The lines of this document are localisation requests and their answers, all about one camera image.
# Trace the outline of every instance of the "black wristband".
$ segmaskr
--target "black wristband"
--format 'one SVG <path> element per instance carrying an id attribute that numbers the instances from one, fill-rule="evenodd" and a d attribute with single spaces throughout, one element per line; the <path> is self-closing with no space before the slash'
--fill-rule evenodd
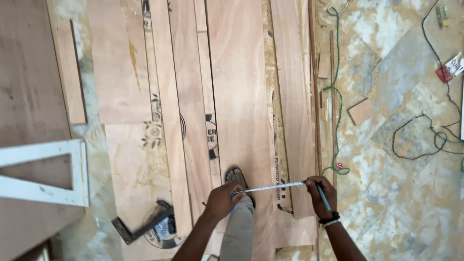
<path id="1" fill-rule="evenodd" d="M 338 214 L 337 211 L 332 212 L 332 216 L 333 216 L 333 218 L 320 219 L 320 220 L 319 220 L 319 223 L 321 223 L 322 225 L 324 225 L 324 224 L 327 224 L 327 223 L 329 223 L 329 222 L 331 222 L 331 221 L 335 221 L 335 220 L 340 219 L 340 215 Z"/>

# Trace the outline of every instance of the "grey trousers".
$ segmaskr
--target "grey trousers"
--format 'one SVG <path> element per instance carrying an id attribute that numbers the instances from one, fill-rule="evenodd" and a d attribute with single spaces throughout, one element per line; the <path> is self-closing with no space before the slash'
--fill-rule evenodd
<path id="1" fill-rule="evenodd" d="M 222 239 L 220 261 L 250 261 L 253 245 L 253 202 L 246 195 L 235 205 L 229 215 L 226 232 Z"/>

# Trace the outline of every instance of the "marble floor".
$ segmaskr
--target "marble floor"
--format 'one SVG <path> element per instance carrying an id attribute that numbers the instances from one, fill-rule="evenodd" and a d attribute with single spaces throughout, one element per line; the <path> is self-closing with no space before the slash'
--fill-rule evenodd
<path id="1" fill-rule="evenodd" d="M 84 219 L 53 240 L 65 261 L 121 261 L 120 238 L 111 219 L 116 216 L 110 165 L 97 108 L 86 0 L 48 0 L 52 15 L 71 18 L 77 38 L 89 124 L 74 126 L 73 137 L 87 143 L 91 207 Z M 317 0 L 316 51 L 329 51 L 335 17 L 327 7 L 341 9 L 345 1 Z M 435 75 L 438 63 L 427 45 L 421 20 L 432 0 L 354 0 L 340 16 L 340 72 L 343 95 L 337 162 L 351 169 L 338 176 L 338 211 L 342 223 L 369 260 L 461 260 L 464 230 L 463 156 L 439 152 L 411 161 L 391 149 L 393 132 L 426 111 L 433 127 L 454 123 L 460 113 L 447 99 L 446 85 Z M 442 61 L 463 51 L 464 0 L 440 0 L 448 6 L 452 25 L 441 30 L 435 10 L 425 30 Z M 319 88 L 329 84 L 319 81 Z M 450 82 L 450 95 L 461 105 L 463 77 Z M 346 109 L 370 98 L 378 113 L 354 126 Z M 429 122 L 421 117 L 396 135 L 395 149 L 414 157 L 435 151 Z M 459 136 L 460 126 L 451 127 Z M 331 145 L 322 133 L 323 166 L 331 160 Z M 464 152 L 459 144 L 445 149 Z M 327 235 L 320 232 L 321 260 L 336 260 Z M 283 248 L 280 261 L 316 260 L 313 247 Z"/>

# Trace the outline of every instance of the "hand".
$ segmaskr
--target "hand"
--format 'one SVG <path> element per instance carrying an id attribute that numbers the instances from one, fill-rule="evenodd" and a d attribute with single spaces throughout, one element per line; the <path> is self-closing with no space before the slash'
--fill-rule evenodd
<path id="1" fill-rule="evenodd" d="M 244 190 L 238 182 L 232 182 L 211 191 L 208 197 L 204 214 L 219 222 L 235 207 L 237 202 L 246 195 L 245 192 L 235 194 L 231 197 L 232 192 Z"/>
<path id="2" fill-rule="evenodd" d="M 304 183 L 308 188 L 313 200 L 314 211 L 320 219 L 333 218 L 332 212 L 337 211 L 337 190 L 330 184 L 330 182 L 323 176 L 311 176 L 307 178 Z M 321 186 L 322 191 L 330 206 L 330 211 L 327 211 L 324 202 L 322 201 L 321 194 L 316 188 L 316 183 Z"/>

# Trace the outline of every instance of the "white frame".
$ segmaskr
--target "white frame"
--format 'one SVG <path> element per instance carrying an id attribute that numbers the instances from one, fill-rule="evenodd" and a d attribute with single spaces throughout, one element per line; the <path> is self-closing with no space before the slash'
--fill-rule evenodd
<path id="1" fill-rule="evenodd" d="M 88 207 L 87 158 L 82 139 L 0 148 L 0 168 L 67 154 L 71 158 L 72 190 L 0 176 L 0 197 Z"/>

